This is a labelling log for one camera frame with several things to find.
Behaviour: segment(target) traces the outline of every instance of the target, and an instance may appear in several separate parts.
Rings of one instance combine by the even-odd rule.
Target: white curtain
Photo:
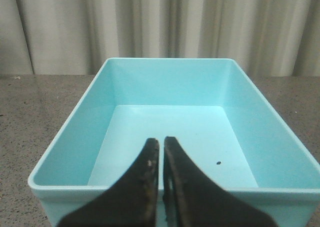
[[[94,74],[110,57],[232,58],[320,76],[320,0],[0,0],[0,74]]]

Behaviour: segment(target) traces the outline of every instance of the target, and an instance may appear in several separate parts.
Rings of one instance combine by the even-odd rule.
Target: speckled gray surface
[[[50,227],[27,178],[93,75],[0,75],[0,226]],[[254,80],[320,161],[320,77]],[[320,209],[307,227],[320,227]]]

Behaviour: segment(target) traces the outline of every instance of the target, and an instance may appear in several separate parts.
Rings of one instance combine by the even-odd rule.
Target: plastic bin
[[[232,59],[108,59],[28,184],[55,226],[157,138],[157,226],[164,227],[165,136],[177,137],[209,178],[280,227],[304,227],[318,206],[318,162]]]

